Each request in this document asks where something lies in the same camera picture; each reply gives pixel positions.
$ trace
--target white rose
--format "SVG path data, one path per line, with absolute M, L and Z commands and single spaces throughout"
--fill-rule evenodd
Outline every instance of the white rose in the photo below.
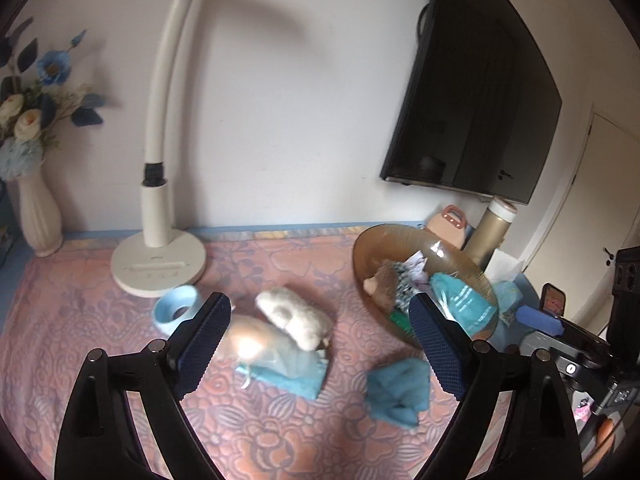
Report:
M 16 142 L 35 139 L 40 135 L 40 110 L 27 110 L 15 123 L 14 135 Z
M 22 94 L 10 95 L 0 106 L 0 126 L 3 128 L 7 123 L 18 116 L 24 105 L 24 96 Z

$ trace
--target phone screen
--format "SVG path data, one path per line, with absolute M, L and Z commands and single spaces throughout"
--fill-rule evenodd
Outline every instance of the phone screen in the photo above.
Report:
M 564 304 L 566 296 L 562 290 L 551 283 L 545 283 L 542 287 L 542 298 L 540 299 L 540 310 L 552 316 L 564 316 Z

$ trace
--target lamp base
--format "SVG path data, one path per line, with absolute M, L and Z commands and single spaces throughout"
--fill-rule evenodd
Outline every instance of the lamp base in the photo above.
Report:
M 199 279 L 207 263 L 203 243 L 178 229 L 173 229 L 172 235 L 165 247 L 147 247 L 142 232 L 116 247 L 111 273 L 122 290 L 140 298 L 159 298 L 176 286 Z

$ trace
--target floral pattern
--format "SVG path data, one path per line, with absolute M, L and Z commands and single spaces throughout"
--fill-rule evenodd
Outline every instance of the floral pattern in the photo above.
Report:
M 331 364 L 316 402 L 259 381 L 243 390 L 234 364 L 215 358 L 197 391 L 185 396 L 185 414 L 225 478 L 409 479 L 447 427 L 457 403 L 434 376 L 431 408 L 420 414 L 418 428 L 396 428 L 367 413 L 367 371 L 417 353 L 363 307 L 351 271 L 352 233 L 207 244 L 208 267 L 198 283 L 203 295 L 220 290 L 239 312 L 259 316 L 255 296 L 286 285 L 335 321 Z M 54 256 L 30 262 L 0 336 L 0 413 L 47 478 L 86 353 L 95 347 L 109 355 L 137 352 L 161 336 L 150 322 L 154 302 L 122 292 L 111 278 L 112 246 L 69 242 Z M 129 399 L 150 466 L 169 476 L 140 396 Z M 505 410 L 506 404 L 498 411 Z M 494 418 L 492 428 L 500 416 Z M 485 446 L 482 462 L 491 455 Z

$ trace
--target white bottle lid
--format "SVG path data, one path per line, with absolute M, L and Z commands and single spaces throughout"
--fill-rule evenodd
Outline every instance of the white bottle lid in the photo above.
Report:
M 499 196 L 494 196 L 494 199 L 491 200 L 489 211 L 509 223 L 513 222 L 513 219 L 516 218 L 518 214 L 516 206 Z

